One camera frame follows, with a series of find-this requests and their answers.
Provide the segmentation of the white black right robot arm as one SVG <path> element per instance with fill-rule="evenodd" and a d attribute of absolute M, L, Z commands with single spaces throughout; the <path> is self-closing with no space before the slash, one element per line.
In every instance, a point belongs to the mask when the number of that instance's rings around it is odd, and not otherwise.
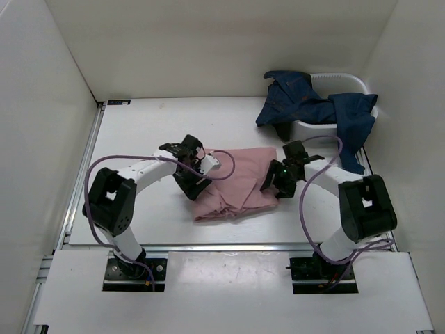
<path fill-rule="evenodd" d="M 320 155 L 311 156 L 303 141 L 287 143 L 283 151 L 285 159 L 270 162 L 261 191 L 273 187 L 277 198 L 292 198 L 297 183 L 305 183 L 298 210 L 303 232 L 318 255 L 312 261 L 313 272 L 318 277 L 328 278 L 338 265 L 347 264 L 354 256 L 375 249 L 374 246 L 358 248 L 361 242 L 396 229 L 396 213 L 382 177 L 349 172 L 335 164 L 339 156 L 329 161 Z M 341 227 L 321 244 L 314 243 L 303 213 L 304 197 L 311 184 L 339 200 Z"/>

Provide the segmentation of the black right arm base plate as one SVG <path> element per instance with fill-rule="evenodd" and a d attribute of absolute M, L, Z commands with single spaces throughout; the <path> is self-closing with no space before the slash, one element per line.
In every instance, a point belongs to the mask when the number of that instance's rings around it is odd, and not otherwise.
<path fill-rule="evenodd" d="M 286 269 L 291 273 L 294 295 L 359 292 L 352 268 L 347 264 L 330 264 L 317 254 L 312 257 L 291 257 Z"/>

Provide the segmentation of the pink trousers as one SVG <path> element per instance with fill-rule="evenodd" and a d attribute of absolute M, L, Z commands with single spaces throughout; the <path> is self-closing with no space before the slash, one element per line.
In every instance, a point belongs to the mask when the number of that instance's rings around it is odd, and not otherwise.
<path fill-rule="evenodd" d="M 213 153 L 221 167 L 211 172 L 211 176 L 221 178 L 230 171 L 234 173 L 226 180 L 212 181 L 192 202 L 196 222 L 256 214 L 279 205 L 274 188 L 260 190 L 270 162 L 277 158 L 276 149 L 245 148 L 228 153 L 231 155 Z"/>

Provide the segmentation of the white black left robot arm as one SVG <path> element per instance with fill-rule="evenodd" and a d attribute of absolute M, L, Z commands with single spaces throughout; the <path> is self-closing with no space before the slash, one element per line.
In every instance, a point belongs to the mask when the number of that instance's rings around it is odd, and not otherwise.
<path fill-rule="evenodd" d="M 130 224 L 136 196 L 164 177 L 173 177 L 192 202 L 194 221 L 212 221 L 276 207 L 275 192 L 263 190 L 272 147 L 204 151 L 202 142 L 186 135 L 180 143 L 164 143 L 149 158 L 120 170 L 103 167 L 85 186 L 82 213 L 93 236 L 102 233 L 118 264 L 130 279 L 150 280 L 146 252 Z"/>

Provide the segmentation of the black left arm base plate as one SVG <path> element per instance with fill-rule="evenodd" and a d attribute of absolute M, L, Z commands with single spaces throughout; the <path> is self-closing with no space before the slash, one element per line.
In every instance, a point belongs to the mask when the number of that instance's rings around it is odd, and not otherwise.
<path fill-rule="evenodd" d="M 146 269 L 133 264 L 126 265 L 114 255 L 109 255 L 104 271 L 102 290 L 104 292 L 164 292 L 168 259 L 166 257 L 146 257 Z"/>

